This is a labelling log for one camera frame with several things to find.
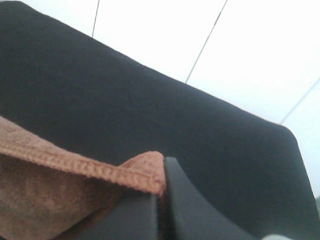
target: brown microfiber cloth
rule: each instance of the brown microfiber cloth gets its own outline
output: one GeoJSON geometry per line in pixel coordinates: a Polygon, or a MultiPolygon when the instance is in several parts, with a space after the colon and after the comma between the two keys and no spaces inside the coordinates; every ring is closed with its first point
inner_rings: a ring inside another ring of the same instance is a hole
{"type": "Polygon", "coordinates": [[[129,190],[162,196],[164,157],[149,151],[120,166],[66,151],[0,116],[0,236],[70,240],[129,190]]]}

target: black fabric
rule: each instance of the black fabric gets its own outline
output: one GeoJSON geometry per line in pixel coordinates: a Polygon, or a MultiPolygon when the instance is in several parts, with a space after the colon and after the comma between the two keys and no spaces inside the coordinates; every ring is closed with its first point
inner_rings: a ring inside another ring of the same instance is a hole
{"type": "Polygon", "coordinates": [[[320,239],[316,202],[288,129],[19,2],[0,3],[0,115],[111,164],[149,150],[174,156],[201,194],[249,233],[320,239]]]}

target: fabric seat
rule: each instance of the fabric seat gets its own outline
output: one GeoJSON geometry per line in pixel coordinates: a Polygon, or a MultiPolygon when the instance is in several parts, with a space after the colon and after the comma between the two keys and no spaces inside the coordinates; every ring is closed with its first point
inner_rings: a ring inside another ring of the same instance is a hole
{"type": "Polygon", "coordinates": [[[0,115],[113,165],[146,151],[174,156],[200,194],[251,235],[320,239],[315,198],[287,128],[20,2],[0,2],[0,115]]]}

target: black plastic piece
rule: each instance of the black plastic piece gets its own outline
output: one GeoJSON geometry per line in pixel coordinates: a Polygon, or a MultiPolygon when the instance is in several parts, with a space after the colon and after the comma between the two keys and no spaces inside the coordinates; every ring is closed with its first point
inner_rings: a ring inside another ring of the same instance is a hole
{"type": "Polygon", "coordinates": [[[157,240],[157,197],[136,192],[75,240],[157,240]]]}
{"type": "Polygon", "coordinates": [[[170,233],[167,240],[256,240],[197,191],[178,161],[165,158],[170,233]]]}

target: brown towel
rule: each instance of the brown towel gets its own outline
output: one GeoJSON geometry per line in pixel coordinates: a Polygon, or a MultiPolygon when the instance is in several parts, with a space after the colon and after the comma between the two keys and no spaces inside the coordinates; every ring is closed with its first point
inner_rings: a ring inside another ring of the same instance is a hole
{"type": "Polygon", "coordinates": [[[162,196],[161,153],[120,166],[66,151],[0,116],[0,236],[69,240],[134,189],[162,196]]]}

